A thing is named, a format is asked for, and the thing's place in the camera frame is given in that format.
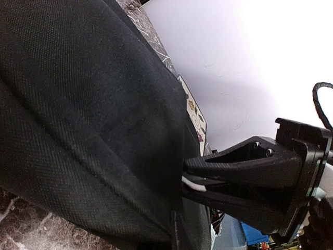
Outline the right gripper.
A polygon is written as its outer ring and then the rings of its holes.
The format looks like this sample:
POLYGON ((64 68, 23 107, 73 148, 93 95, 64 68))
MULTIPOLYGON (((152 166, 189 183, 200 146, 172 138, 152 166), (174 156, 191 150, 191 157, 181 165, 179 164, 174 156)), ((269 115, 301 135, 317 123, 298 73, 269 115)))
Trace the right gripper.
POLYGON ((188 186, 182 187, 182 195, 265 234, 294 237, 323 175, 332 132, 283 118, 277 118, 275 122, 279 124, 276 141, 253 136, 224 151, 188 159, 184 170, 193 176, 265 188, 296 184, 285 218, 281 210, 264 202, 212 191, 199 192, 188 186))

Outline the black backpack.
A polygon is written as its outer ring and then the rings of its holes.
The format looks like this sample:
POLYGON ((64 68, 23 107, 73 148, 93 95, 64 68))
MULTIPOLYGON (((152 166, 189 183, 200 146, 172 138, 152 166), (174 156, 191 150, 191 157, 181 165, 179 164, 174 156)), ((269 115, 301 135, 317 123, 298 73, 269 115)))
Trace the black backpack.
POLYGON ((1 1, 1 186, 119 249, 210 249, 182 85, 116 1, 1 1))

